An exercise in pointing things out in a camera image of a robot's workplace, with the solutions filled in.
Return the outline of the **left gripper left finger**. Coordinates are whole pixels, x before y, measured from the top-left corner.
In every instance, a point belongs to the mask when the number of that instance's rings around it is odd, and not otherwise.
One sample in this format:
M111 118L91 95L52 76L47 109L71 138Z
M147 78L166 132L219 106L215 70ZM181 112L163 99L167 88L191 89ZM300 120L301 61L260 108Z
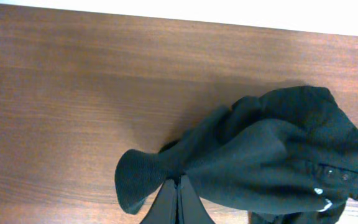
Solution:
M150 210L140 224L176 224L177 185L174 180L166 180Z

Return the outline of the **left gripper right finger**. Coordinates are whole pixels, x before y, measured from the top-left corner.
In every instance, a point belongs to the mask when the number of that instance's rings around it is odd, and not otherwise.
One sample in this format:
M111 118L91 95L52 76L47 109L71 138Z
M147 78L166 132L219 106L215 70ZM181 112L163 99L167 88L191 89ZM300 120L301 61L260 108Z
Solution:
M178 186L178 224L214 224L187 175Z

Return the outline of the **black polo shirt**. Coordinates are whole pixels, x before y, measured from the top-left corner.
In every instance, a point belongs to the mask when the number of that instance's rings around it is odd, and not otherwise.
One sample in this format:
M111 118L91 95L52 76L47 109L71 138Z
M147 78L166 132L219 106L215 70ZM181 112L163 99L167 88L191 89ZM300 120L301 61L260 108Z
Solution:
M114 176L119 205L134 215L182 175L201 198L250 211L254 223L336 223L358 201L358 129L325 87L245 96L157 153L126 151Z

